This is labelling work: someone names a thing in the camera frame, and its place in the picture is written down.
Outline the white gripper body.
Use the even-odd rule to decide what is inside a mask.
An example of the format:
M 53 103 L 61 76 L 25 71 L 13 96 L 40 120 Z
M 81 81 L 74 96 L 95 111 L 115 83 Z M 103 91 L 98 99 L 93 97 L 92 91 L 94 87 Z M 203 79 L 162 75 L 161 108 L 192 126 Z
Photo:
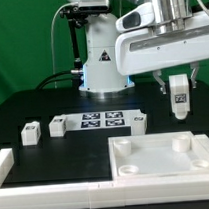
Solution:
M 157 35 L 155 9 L 144 3 L 116 21 L 117 70 L 122 75 L 153 72 L 209 59 L 209 17 L 204 11 L 184 20 L 184 29 Z

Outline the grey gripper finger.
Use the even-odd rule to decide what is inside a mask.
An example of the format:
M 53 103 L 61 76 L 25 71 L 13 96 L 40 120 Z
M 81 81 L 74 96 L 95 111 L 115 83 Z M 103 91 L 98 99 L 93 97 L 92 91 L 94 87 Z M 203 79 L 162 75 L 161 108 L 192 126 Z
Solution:
M 198 62 L 193 62 L 190 64 L 190 69 L 192 70 L 191 73 L 191 85 L 196 88 L 196 78 L 199 72 L 199 63 Z
M 164 81 L 161 79 L 162 71 L 161 70 L 155 70 L 153 72 L 153 78 L 158 82 L 158 84 L 161 87 L 161 91 L 163 94 L 166 94 L 166 86 Z

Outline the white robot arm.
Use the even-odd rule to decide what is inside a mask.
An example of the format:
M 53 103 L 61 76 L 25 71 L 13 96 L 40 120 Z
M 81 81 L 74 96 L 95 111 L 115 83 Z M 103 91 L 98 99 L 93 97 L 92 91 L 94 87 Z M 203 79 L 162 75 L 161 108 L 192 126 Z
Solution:
M 129 77 L 209 59 L 209 6 L 188 0 L 67 0 L 69 18 L 86 27 L 88 94 L 118 93 Z

